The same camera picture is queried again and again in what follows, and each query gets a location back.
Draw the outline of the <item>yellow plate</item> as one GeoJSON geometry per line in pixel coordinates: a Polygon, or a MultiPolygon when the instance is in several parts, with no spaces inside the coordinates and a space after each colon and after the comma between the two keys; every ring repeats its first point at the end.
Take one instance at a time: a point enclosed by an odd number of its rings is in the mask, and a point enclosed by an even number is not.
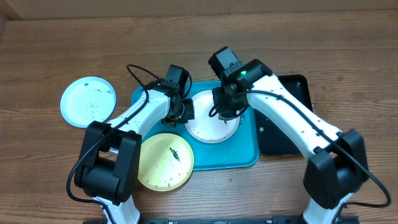
{"type": "Polygon", "coordinates": [[[171,133],[149,137],[142,143],[138,180],[158,192],[174,190],[191,176],[194,154],[184,138],[171,133]]]}

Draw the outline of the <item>light blue plate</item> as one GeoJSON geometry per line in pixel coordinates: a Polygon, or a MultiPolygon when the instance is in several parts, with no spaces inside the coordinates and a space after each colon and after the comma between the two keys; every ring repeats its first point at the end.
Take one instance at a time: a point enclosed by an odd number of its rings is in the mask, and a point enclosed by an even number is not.
{"type": "Polygon", "coordinates": [[[83,77],[63,92],[60,112],[72,126],[87,128],[93,121],[106,121],[116,107],[116,92],[100,77],[83,77]]]}

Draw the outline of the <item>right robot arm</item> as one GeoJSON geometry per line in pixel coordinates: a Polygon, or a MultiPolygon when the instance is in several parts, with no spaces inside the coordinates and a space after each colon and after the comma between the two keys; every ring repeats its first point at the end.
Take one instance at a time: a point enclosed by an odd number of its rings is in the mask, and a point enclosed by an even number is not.
{"type": "Polygon", "coordinates": [[[303,184],[310,196],[300,223],[336,223],[349,198],[370,177],[364,139],[342,132],[290,94],[258,59],[243,63],[234,55],[208,61],[221,86],[213,90],[219,118],[230,120],[248,106],[267,116],[299,149],[305,160],[303,184]]]}

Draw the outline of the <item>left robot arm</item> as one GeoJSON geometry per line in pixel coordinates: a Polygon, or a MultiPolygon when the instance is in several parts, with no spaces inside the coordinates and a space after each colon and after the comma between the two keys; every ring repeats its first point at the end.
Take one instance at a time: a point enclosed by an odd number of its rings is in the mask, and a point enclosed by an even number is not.
{"type": "Polygon", "coordinates": [[[122,115],[86,129],[79,159],[67,178],[68,196],[100,205],[107,223],[138,223],[132,200],[142,138],[160,120],[178,124],[193,119],[193,101],[177,91],[145,90],[122,115]]]}

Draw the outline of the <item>white plate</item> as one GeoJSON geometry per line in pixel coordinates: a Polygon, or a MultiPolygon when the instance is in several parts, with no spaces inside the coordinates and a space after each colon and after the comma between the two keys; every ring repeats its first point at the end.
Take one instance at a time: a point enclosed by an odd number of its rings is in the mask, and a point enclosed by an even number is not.
{"type": "Polygon", "coordinates": [[[194,119],[185,124],[187,131],[197,140],[205,143],[218,143],[231,137],[239,126],[239,117],[230,121],[209,117],[214,106],[211,90],[205,90],[192,97],[194,119]]]}

